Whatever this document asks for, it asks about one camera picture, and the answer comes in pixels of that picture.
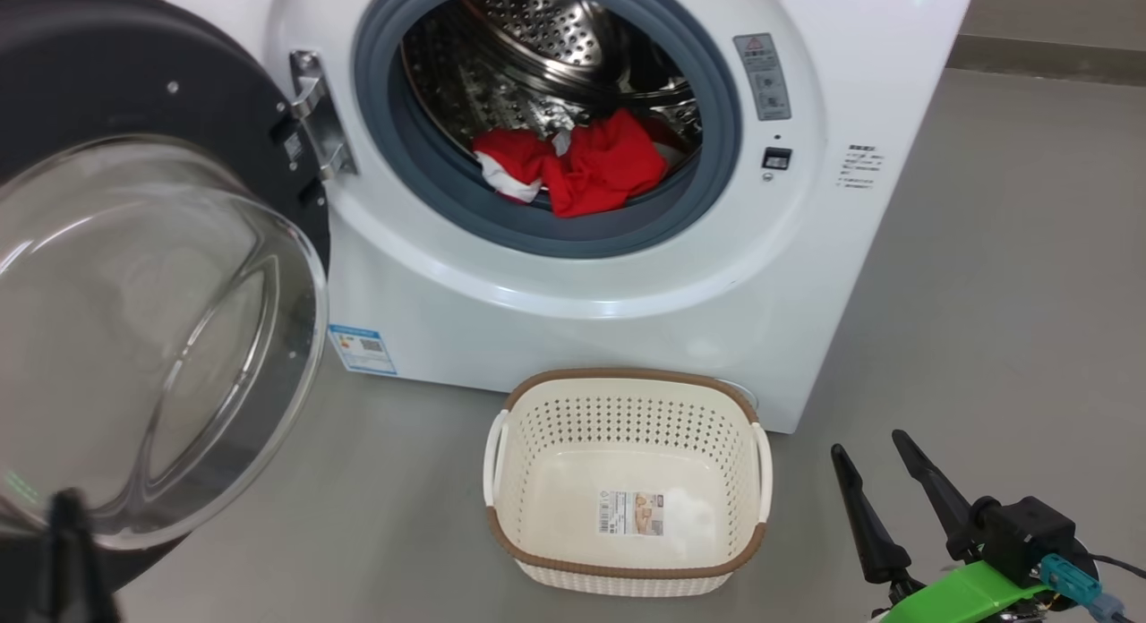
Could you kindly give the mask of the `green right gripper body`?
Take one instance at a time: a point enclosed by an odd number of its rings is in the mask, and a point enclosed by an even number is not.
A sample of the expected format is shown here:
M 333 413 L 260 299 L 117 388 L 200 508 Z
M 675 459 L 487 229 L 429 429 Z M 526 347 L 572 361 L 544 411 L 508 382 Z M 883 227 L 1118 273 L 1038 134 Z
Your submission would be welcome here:
M 957 568 L 933 584 L 915 587 L 873 622 L 979 622 L 1049 587 L 1019 585 L 986 562 Z

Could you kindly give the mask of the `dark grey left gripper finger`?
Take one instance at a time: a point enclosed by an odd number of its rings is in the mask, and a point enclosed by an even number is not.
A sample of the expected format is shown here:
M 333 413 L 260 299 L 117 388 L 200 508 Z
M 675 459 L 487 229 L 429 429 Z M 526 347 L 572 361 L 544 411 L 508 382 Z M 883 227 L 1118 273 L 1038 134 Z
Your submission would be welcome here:
M 78 490 L 68 491 L 68 542 L 71 545 L 69 622 L 119 622 L 120 614 L 107 587 L 99 549 L 91 537 L 89 518 Z
M 74 526 L 81 513 L 78 492 L 62 490 L 50 502 L 42 566 L 34 596 L 34 622 L 73 622 L 81 612 L 74 586 Z

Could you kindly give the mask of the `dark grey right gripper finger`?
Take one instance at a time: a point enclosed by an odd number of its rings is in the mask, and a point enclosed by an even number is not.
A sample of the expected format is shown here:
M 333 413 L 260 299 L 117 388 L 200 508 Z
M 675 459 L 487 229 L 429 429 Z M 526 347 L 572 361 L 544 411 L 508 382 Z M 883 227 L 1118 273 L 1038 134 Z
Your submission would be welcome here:
M 908 571 L 911 558 L 905 549 L 893 541 L 884 521 L 877 516 L 876 508 L 872 508 L 865 496 L 863 478 L 851 463 L 851 456 L 842 444 L 834 444 L 831 447 L 831 459 L 865 582 L 892 585 L 908 583 L 911 579 Z
M 915 439 L 904 429 L 892 431 L 893 444 L 909 476 L 921 484 L 929 504 L 945 533 L 945 550 L 953 561 L 979 561 L 979 546 L 971 539 L 971 503 L 953 487 L 945 473 L 935 465 Z

